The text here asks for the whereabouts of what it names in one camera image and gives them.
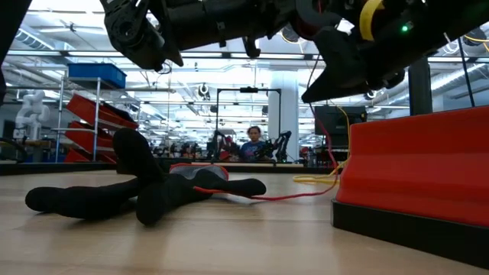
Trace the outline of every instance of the yellow cable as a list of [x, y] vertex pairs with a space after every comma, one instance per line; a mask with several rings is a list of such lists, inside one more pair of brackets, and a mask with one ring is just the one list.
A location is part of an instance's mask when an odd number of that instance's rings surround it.
[[373, 41], [372, 21], [374, 20], [375, 11], [384, 9], [382, 0], [368, 0], [360, 13], [360, 34], [365, 40]]
[[465, 38], [475, 42], [482, 42], [484, 44], [484, 47], [486, 48], [486, 51], [489, 53], [489, 47], [486, 44], [486, 42], [489, 42], [488, 39], [477, 39], [477, 38], [469, 37], [468, 35], [465, 35]]
[[295, 183], [303, 183], [303, 184], [317, 184], [317, 183], [324, 183], [324, 184], [333, 184], [335, 181], [334, 180], [323, 180], [325, 178], [328, 178], [330, 176], [333, 176], [340, 168], [342, 168], [350, 159], [350, 146], [351, 146], [351, 135], [350, 135], [350, 120], [348, 119], [348, 114], [343, 110], [342, 107], [332, 103], [336, 108], [338, 108], [343, 115], [345, 115], [346, 118], [346, 126], [347, 126], [347, 133], [348, 133], [348, 154], [346, 160], [339, 164], [329, 175], [322, 175], [322, 176], [310, 176], [310, 175], [299, 175], [295, 176], [293, 178], [293, 181]]
[[487, 39], [477, 39], [477, 38], [473, 38], [473, 37], [469, 37], [468, 35], [465, 35], [465, 38], [469, 39], [469, 40], [472, 40], [472, 41], [475, 41], [475, 42], [489, 42], [489, 40]]

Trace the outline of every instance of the wooden table surface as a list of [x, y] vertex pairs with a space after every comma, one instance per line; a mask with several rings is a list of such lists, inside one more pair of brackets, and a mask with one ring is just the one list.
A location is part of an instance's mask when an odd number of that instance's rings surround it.
[[[256, 176], [268, 195], [323, 189], [291, 175]], [[145, 228], [133, 212], [103, 222], [37, 214], [24, 205], [36, 186], [100, 186], [114, 171], [0, 177], [1, 275], [113, 274], [488, 274], [489, 271], [335, 229], [330, 199], [250, 204], [210, 199]]]

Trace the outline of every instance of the red plastic tray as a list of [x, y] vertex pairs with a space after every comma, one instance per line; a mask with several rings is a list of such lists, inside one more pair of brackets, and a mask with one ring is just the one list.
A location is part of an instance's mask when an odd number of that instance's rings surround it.
[[[95, 124], [96, 103], [90, 99], [86, 99], [81, 95], [73, 95], [70, 102], [66, 106], [73, 114], [80, 117], [90, 125]], [[115, 114], [103, 105], [99, 106], [99, 127], [109, 130], [118, 130], [119, 128], [136, 129], [137, 123], [127, 121]]]
[[[93, 155], [86, 153], [84, 150], [70, 148], [70, 150], [68, 151], [68, 155], [64, 159], [64, 162], [65, 163], [92, 162], [92, 156]], [[106, 156], [104, 154], [97, 154], [96, 159], [97, 161], [102, 161], [105, 163], [115, 163], [114, 158]]]
[[352, 125], [336, 199], [489, 226], [487, 118], [480, 107]]
[[[78, 121], [72, 121], [68, 128], [93, 130], [92, 126]], [[65, 133], [67, 138], [90, 154], [93, 154], [93, 135], [93, 132], [88, 131], [67, 131]], [[97, 134], [97, 153], [98, 152], [108, 155], [115, 154], [114, 149], [112, 148], [112, 136], [105, 133], [101, 128], [99, 128], [99, 133]]]

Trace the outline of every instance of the red storage bin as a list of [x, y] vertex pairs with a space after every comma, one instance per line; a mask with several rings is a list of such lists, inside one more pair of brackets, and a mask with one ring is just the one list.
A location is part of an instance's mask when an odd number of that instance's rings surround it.
[[[66, 106], [74, 115], [77, 115], [82, 120], [90, 125], [95, 124], [96, 103], [90, 99], [86, 99], [81, 95], [73, 95], [70, 102]], [[104, 105], [99, 106], [99, 127], [109, 130], [118, 130], [120, 128], [138, 128], [138, 124], [134, 121], [129, 121], [121, 117], [116, 112]]]

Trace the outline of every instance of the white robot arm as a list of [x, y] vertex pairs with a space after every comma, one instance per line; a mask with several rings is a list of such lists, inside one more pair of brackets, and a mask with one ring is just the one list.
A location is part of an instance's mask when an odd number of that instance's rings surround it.
[[43, 91], [24, 95], [22, 108], [15, 117], [14, 138], [27, 136], [27, 128], [30, 127], [29, 139], [32, 141], [39, 139], [41, 122], [46, 122], [50, 117], [49, 107], [43, 105], [43, 97]]

